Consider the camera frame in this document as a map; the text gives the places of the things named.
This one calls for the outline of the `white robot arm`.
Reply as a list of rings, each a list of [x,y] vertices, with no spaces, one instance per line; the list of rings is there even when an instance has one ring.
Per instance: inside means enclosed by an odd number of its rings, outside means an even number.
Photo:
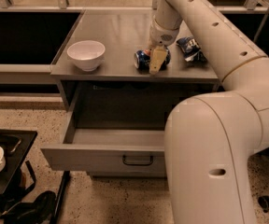
[[[257,224],[248,158],[269,147],[269,57],[207,0],[161,0],[150,71],[187,25],[222,87],[170,113],[164,155],[175,224]]]

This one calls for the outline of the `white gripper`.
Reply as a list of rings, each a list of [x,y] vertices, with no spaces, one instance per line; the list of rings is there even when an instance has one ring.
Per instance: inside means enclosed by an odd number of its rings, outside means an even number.
[[[149,72],[157,74],[164,63],[167,50],[165,47],[173,44],[177,38],[180,28],[180,20],[168,24],[159,24],[153,19],[149,27],[148,49],[150,52]]]

